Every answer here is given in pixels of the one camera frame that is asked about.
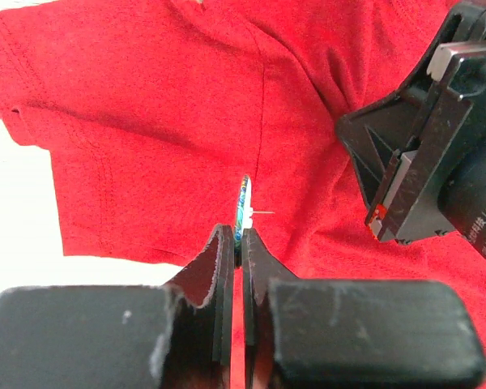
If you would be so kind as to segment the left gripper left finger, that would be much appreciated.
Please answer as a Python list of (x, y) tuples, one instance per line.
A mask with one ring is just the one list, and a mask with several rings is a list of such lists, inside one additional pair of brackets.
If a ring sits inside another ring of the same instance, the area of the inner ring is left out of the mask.
[(234, 237), (217, 225), (161, 286), (0, 293), (0, 388), (227, 388)]

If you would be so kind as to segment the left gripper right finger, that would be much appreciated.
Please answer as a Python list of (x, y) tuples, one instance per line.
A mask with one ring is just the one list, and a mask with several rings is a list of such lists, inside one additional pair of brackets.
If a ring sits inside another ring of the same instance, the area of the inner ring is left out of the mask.
[(423, 280), (302, 279), (258, 232), (241, 239), (248, 388), (477, 388), (486, 353), (467, 309)]

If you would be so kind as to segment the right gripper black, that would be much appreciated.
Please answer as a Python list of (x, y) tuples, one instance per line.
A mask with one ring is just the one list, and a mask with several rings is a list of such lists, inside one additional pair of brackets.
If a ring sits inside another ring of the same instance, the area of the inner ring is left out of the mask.
[(397, 89), (338, 121), (380, 241), (486, 246), (486, 41), (450, 43), (461, 22), (451, 11)]

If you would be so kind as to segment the red t-shirt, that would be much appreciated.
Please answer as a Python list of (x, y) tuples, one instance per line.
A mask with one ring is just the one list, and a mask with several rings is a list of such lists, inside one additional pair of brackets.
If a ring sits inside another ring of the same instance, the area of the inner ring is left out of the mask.
[(430, 278), (486, 348), (486, 262), (457, 234), (376, 242), (343, 114), (396, 89), (449, 1), (56, 1), (0, 11), (0, 119), (51, 155), (63, 251), (187, 264), (234, 220), (313, 278)]

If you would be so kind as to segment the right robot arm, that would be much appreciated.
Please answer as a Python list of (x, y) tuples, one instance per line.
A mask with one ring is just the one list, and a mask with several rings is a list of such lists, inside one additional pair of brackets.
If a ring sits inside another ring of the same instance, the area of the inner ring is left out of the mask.
[(377, 240), (456, 231), (486, 259), (486, 1), (454, 6), (403, 83), (336, 133)]

